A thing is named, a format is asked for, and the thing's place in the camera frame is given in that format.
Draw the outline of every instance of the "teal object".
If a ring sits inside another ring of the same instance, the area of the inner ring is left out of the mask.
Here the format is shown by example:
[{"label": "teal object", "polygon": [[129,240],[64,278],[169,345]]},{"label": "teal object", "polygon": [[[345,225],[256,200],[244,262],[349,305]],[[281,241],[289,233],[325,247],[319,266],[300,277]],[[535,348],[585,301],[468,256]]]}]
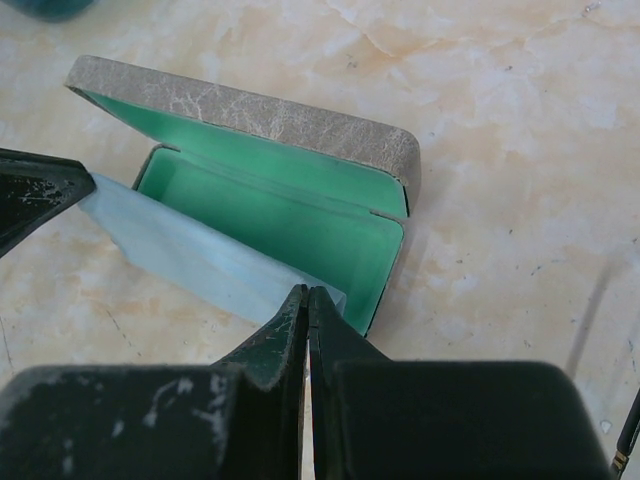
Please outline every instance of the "teal object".
[{"label": "teal object", "polygon": [[30,17],[61,22],[78,15],[95,0],[0,0]]},{"label": "teal object", "polygon": [[136,181],[138,192],[341,290],[345,320],[367,332],[404,238],[408,207],[398,179],[324,153],[82,94],[161,143]]}]

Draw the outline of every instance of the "light blue cleaning cloth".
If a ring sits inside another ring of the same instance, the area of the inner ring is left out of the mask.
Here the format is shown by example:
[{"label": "light blue cleaning cloth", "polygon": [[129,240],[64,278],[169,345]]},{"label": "light blue cleaning cloth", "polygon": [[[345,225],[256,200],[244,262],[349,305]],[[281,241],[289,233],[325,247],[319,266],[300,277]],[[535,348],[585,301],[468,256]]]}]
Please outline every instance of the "light blue cleaning cloth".
[{"label": "light blue cleaning cloth", "polygon": [[323,286],[342,313],[346,295],[102,175],[80,208],[134,265],[209,303],[264,324],[294,285]]}]

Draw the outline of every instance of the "marble surface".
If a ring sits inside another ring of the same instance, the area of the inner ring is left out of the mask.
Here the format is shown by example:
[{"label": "marble surface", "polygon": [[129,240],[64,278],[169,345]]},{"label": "marble surface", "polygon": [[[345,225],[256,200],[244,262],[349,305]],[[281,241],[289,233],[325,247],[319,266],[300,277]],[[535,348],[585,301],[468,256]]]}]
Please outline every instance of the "marble surface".
[{"label": "marble surface", "polygon": [[[80,54],[409,130],[422,192],[371,341],[559,365],[611,455],[640,385],[639,44],[632,0],[110,0],[57,25],[0,4],[0,144],[133,182],[152,142],[64,90]],[[209,363],[256,329],[128,265],[77,208],[0,260],[0,318],[0,383]]]}]

